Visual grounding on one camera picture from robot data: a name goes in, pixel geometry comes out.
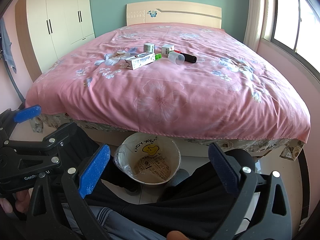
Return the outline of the cream wardrobe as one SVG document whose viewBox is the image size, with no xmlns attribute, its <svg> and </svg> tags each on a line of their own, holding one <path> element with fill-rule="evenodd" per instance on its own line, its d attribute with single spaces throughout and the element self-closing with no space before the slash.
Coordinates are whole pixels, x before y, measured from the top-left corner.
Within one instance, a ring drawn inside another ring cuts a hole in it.
<svg viewBox="0 0 320 240">
<path fill-rule="evenodd" d="M 95 38 L 90 0 L 18 0 L 15 21 L 22 57 L 33 81 Z"/>
</svg>

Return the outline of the green lego brick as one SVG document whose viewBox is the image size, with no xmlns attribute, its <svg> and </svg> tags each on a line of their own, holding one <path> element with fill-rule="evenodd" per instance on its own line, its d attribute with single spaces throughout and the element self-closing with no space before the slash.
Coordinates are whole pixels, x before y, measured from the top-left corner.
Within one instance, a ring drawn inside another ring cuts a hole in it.
<svg viewBox="0 0 320 240">
<path fill-rule="evenodd" d="M 162 55 L 161 54 L 156 54 L 155 55 L 155 60 L 159 60 L 159 59 L 161 59 L 162 58 Z"/>
</svg>

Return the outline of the white paper trash bin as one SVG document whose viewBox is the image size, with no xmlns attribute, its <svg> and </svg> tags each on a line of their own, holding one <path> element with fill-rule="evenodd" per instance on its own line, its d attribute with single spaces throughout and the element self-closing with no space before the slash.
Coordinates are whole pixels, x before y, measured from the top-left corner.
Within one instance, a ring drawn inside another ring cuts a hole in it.
<svg viewBox="0 0 320 240">
<path fill-rule="evenodd" d="M 134 133 L 117 148 L 114 163 L 131 179 L 156 186 L 175 176 L 181 165 L 181 154 L 169 137 Z"/>
</svg>

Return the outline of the floral bed skirt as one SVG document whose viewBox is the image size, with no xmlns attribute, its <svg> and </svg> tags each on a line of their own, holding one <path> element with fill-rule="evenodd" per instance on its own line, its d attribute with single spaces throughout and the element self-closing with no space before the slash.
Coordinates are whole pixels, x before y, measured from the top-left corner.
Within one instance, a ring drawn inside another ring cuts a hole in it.
<svg viewBox="0 0 320 240">
<path fill-rule="evenodd" d="M 43 133 L 44 125 L 51 128 L 59 128 L 62 124 L 75 122 L 82 128 L 88 136 L 96 142 L 111 144 L 113 146 L 120 146 L 123 141 L 134 134 L 134 131 L 127 131 L 125 129 L 108 126 L 105 124 L 96 124 L 88 121 L 73 120 L 67 114 L 40 114 L 30 121 L 30 125 L 35 133 Z M 295 161 L 305 145 L 297 139 L 277 139 L 277 140 L 239 140 L 239 139 L 185 139 L 175 138 L 176 145 L 183 147 L 191 146 L 209 146 L 211 143 L 217 143 L 223 151 L 242 149 L 249 153 L 262 158 L 270 153 L 272 150 L 281 148 L 280 157 L 283 159 Z"/>
</svg>

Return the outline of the clear plastic cup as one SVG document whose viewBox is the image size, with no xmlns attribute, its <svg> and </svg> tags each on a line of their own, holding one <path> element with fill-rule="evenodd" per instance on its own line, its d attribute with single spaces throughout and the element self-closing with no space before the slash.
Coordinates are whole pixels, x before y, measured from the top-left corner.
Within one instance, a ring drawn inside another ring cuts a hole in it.
<svg viewBox="0 0 320 240">
<path fill-rule="evenodd" d="M 184 62 L 185 62 L 185 57 L 183 54 L 181 53 L 177 53 L 175 51 L 171 51 L 169 54 L 168 54 L 168 60 L 171 62 L 171 63 L 174 63 L 176 65 L 182 65 Z"/>
</svg>

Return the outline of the white green yogurt cup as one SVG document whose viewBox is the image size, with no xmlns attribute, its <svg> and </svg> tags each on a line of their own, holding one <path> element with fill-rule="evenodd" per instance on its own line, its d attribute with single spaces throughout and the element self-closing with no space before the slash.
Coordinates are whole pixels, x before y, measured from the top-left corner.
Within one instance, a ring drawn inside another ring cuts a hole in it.
<svg viewBox="0 0 320 240">
<path fill-rule="evenodd" d="M 155 45 L 153 43 L 145 43 L 143 46 L 143 51 L 145 53 L 153 53 L 155 51 Z"/>
</svg>

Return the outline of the cream curtain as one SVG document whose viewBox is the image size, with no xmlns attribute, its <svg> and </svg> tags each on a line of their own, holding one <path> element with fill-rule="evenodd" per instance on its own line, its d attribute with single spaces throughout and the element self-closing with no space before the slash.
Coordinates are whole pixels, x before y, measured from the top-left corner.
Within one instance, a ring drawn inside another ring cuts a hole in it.
<svg viewBox="0 0 320 240">
<path fill-rule="evenodd" d="M 263 29 L 264 10 L 265 0 L 249 0 L 244 44 L 253 51 L 257 51 L 259 46 Z"/>
</svg>

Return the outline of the grey jacket sleeve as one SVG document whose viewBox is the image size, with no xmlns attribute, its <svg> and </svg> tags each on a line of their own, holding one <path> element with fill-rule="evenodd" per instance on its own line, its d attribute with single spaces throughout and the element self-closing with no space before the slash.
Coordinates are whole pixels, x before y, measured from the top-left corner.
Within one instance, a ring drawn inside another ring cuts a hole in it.
<svg viewBox="0 0 320 240">
<path fill-rule="evenodd" d="M 166 239 L 137 219 L 129 219 L 109 207 L 89 206 L 111 239 Z"/>
</svg>

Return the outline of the pink floral bedspread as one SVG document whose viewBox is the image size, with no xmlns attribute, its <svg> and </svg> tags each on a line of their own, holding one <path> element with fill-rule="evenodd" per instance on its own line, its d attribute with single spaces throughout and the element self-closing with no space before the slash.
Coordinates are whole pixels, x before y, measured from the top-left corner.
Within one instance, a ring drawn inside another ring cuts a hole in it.
<svg viewBox="0 0 320 240">
<path fill-rule="evenodd" d="M 125 59 L 164 44 L 197 57 L 162 57 L 137 70 Z M 125 50 L 123 56 L 117 51 Z M 307 142 L 309 110 L 269 62 L 222 29 L 145 23 L 105 33 L 57 60 L 30 87 L 27 106 L 48 115 L 185 139 Z"/>
</svg>

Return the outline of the white medicine box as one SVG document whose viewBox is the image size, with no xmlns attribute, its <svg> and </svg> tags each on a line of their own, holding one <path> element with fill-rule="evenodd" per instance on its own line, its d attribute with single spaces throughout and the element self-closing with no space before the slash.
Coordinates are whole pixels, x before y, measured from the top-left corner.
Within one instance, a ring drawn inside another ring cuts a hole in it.
<svg viewBox="0 0 320 240">
<path fill-rule="evenodd" d="M 173 44 L 164 44 L 162 47 L 161 47 L 161 55 L 162 57 L 168 57 L 169 53 L 171 51 L 174 51 L 174 45 Z"/>
</svg>

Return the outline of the cream wooden headboard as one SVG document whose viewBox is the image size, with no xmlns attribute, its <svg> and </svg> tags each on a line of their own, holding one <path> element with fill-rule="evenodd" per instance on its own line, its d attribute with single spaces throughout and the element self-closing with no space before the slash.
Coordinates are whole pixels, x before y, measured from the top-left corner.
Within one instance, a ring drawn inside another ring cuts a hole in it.
<svg viewBox="0 0 320 240">
<path fill-rule="evenodd" d="M 182 1 L 149 1 L 126 5 L 126 25 L 186 23 L 222 27 L 222 9 L 213 5 Z"/>
</svg>

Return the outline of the white blue milk carton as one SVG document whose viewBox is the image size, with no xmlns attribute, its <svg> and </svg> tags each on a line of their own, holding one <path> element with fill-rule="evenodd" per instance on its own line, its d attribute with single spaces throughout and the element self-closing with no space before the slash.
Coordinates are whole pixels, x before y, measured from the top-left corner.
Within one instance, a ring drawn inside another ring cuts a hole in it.
<svg viewBox="0 0 320 240">
<path fill-rule="evenodd" d="M 155 61 L 155 53 L 141 53 L 125 59 L 125 68 L 137 70 Z"/>
</svg>

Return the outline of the black foam cylinder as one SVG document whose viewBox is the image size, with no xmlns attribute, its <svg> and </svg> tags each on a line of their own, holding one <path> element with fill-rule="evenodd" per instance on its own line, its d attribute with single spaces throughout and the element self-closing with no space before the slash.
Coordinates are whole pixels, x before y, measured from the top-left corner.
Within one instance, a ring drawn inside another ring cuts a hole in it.
<svg viewBox="0 0 320 240">
<path fill-rule="evenodd" d="M 194 55 L 186 54 L 186 53 L 181 53 L 184 56 L 185 62 L 189 63 L 196 63 L 197 62 L 197 57 Z"/>
</svg>

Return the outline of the window with frame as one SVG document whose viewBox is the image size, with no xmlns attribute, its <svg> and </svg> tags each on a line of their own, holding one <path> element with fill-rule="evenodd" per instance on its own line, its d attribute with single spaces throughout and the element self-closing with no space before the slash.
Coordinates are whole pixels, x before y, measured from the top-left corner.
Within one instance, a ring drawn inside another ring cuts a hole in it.
<svg viewBox="0 0 320 240">
<path fill-rule="evenodd" d="M 265 0 L 263 38 L 319 79 L 319 16 L 308 0 Z"/>
</svg>

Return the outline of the person's black trouser legs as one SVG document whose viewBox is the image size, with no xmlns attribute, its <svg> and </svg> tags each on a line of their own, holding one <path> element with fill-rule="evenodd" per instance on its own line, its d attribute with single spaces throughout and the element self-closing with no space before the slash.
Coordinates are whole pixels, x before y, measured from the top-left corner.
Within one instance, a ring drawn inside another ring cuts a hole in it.
<svg viewBox="0 0 320 240">
<path fill-rule="evenodd" d="M 193 173 L 180 169 L 163 186 L 148 187 L 110 159 L 85 201 L 137 219 L 166 239 L 206 239 L 227 217 L 235 197 L 225 191 L 211 163 Z"/>
</svg>

